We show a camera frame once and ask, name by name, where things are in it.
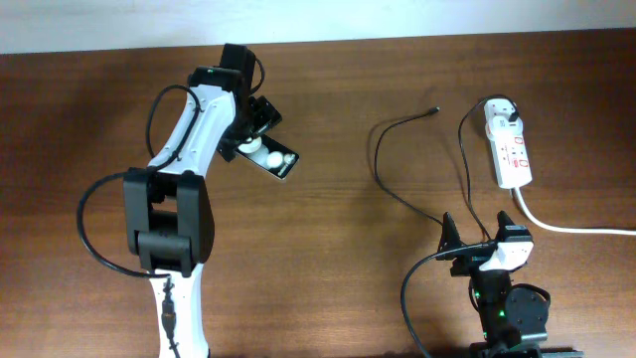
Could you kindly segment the black Samsung flip smartphone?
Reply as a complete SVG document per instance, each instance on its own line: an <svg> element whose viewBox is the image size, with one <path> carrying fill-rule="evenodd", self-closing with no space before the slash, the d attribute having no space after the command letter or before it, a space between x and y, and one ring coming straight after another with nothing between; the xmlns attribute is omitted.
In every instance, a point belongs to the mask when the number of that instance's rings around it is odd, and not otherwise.
<svg viewBox="0 0 636 358"><path fill-rule="evenodd" d="M300 155L267 135L241 144L236 153L280 181L284 181Z"/></svg>

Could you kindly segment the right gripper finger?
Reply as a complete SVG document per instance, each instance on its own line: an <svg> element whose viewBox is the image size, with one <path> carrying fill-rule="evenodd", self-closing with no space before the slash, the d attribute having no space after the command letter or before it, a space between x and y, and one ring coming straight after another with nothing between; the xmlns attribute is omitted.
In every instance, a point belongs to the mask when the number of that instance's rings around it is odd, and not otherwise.
<svg viewBox="0 0 636 358"><path fill-rule="evenodd" d="M443 256L439 256L439 260L453 260L455 254L451 251L464 247L465 244L461 241L455 222L449 212L446 212L442 217L442 233L439 240L437 252L443 253Z"/></svg>
<svg viewBox="0 0 636 358"><path fill-rule="evenodd" d="M512 219L505 211L497 214L498 231L496 234L497 241L508 240L516 231L516 226Z"/></svg>

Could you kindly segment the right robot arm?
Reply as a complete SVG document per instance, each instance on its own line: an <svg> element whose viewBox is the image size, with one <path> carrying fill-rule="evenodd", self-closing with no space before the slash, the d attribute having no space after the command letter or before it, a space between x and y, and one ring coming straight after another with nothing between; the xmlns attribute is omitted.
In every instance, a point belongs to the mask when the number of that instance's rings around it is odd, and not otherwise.
<svg viewBox="0 0 636 358"><path fill-rule="evenodd" d="M516 225L506 212L497 215L493 240L467 245L460 240L446 213L438 252L451 261L450 274L467 276L471 303L479 314L484 341L469 346L472 357L540 357L548 339L546 324L551 296L544 289L512 283L511 274L523 267L534 248L527 227Z"/></svg>

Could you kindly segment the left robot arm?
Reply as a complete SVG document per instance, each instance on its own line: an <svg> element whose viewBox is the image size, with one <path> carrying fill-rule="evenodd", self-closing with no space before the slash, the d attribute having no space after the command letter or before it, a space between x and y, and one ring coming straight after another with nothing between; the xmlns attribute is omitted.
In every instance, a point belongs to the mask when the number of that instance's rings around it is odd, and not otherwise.
<svg viewBox="0 0 636 358"><path fill-rule="evenodd" d="M183 87L184 110L147 169L123 181L127 241L148 277L156 302L160 356L208 357L202 273L211 255L215 222L206 175L216 154L247 159L279 180L299 159L267 136L281 115L256 96L253 51L226 44L216 67L198 67Z"/></svg>

